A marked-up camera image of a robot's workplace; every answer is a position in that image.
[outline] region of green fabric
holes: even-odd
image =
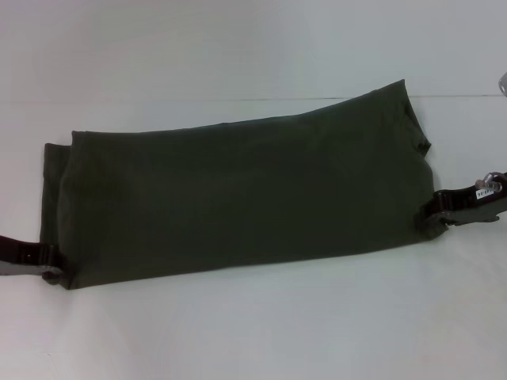
[[[434,238],[433,194],[404,82],[298,116],[46,145],[41,241],[68,289],[338,257]]]

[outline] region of white label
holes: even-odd
[[[477,199],[480,200],[481,198],[484,198],[485,196],[490,196],[491,194],[494,194],[494,191],[493,190],[488,190],[488,189],[481,189],[481,190],[477,190],[475,192],[475,195],[477,196]]]

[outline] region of olive green bag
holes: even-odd
[[[40,240],[77,289],[429,240],[429,142],[404,82],[297,116],[46,145]]]

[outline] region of white surface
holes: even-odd
[[[500,0],[4,0],[0,234],[37,239],[43,145],[74,129],[299,113],[338,101],[308,98],[399,78],[417,95],[437,188],[505,171],[507,99],[478,95],[499,93],[507,70],[506,11]],[[240,101],[257,98],[272,100]],[[504,217],[381,253],[82,291],[1,278],[0,373],[504,380],[506,227]]]

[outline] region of white background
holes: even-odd
[[[37,240],[43,147],[72,130],[301,113],[401,78],[437,188],[507,171],[506,14],[505,0],[0,0],[0,234]],[[0,377],[505,380],[505,220],[81,291],[0,278]]]

